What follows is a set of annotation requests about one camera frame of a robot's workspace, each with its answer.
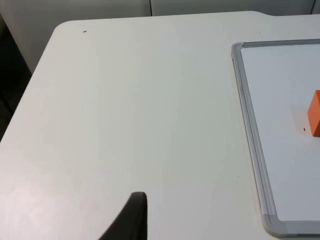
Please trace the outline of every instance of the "white table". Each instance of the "white table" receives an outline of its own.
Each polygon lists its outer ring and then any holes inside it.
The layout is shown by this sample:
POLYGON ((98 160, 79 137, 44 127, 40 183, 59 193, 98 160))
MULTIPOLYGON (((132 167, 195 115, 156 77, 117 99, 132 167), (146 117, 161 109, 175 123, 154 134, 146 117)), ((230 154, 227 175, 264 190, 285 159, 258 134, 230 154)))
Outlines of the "white table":
POLYGON ((272 239, 231 46, 320 38, 319 23, 232 12, 58 26, 0 143, 1 238, 96 240, 145 191, 150 240, 272 239))

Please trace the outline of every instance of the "black object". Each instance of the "black object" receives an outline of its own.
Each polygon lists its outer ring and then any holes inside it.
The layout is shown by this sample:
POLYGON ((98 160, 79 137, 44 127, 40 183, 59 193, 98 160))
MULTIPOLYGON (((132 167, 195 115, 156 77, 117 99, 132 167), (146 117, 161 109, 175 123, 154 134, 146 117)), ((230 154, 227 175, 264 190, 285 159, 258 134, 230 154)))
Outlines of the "black object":
POLYGON ((134 192, 99 240, 147 240, 147 195, 134 192))

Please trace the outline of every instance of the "white wall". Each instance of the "white wall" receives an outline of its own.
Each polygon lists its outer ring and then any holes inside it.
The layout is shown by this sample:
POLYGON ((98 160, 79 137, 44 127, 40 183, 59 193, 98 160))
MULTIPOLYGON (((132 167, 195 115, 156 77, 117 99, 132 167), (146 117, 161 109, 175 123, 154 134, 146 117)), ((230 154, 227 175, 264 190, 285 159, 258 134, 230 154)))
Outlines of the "white wall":
POLYGON ((0 13, 33 72, 55 29, 70 20, 150 16, 149 0, 0 0, 0 13))
POLYGON ((303 15, 310 14, 313 3, 314 0, 151 0, 154 16, 235 11, 303 15))

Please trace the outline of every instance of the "orange cube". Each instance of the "orange cube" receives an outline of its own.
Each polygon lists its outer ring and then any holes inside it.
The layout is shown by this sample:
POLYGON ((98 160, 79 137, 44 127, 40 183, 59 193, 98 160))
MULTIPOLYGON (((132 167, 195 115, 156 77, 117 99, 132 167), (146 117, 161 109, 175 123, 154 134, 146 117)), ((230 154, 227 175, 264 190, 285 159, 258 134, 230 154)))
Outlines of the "orange cube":
POLYGON ((308 111, 311 133, 320 137, 320 90, 316 90, 308 111))

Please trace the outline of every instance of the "whiteboard frame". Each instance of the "whiteboard frame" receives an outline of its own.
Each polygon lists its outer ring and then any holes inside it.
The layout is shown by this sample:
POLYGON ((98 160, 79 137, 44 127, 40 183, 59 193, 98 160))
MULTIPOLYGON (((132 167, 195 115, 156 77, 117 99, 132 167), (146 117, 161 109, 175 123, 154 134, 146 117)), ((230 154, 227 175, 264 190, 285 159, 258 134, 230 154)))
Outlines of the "whiteboard frame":
POLYGON ((232 46, 232 61, 259 198, 262 223, 264 229, 274 237, 318 236, 320 235, 320 221, 281 221, 277 216, 241 49, 314 44, 320 44, 320 39, 239 42, 232 46))

